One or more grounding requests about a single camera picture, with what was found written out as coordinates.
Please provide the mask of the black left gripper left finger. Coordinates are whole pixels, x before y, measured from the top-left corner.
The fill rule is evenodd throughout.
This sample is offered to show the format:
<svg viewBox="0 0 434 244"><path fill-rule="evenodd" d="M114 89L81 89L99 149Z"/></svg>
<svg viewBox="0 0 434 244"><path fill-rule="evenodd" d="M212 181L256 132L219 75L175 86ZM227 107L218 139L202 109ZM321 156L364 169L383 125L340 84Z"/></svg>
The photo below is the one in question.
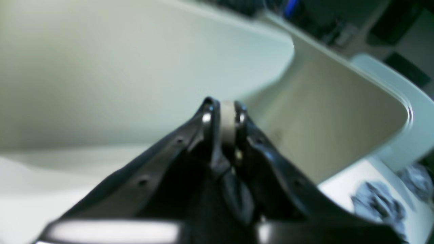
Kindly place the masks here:
<svg viewBox="0 0 434 244"><path fill-rule="evenodd" d="M231 171L234 102L208 97L185 124L112 173L36 244L184 244L189 206L202 184Z"/></svg>

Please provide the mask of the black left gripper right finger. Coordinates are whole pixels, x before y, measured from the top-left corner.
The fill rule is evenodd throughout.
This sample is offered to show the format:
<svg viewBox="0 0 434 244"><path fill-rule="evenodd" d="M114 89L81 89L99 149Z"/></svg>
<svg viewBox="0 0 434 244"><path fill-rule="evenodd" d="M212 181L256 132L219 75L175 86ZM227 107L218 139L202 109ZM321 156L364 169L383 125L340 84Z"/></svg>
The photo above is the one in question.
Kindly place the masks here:
<svg viewBox="0 0 434 244"><path fill-rule="evenodd" d="M254 202L256 244L400 244L392 227L364 220L325 196L279 153L248 115L234 103L239 173Z"/></svg>

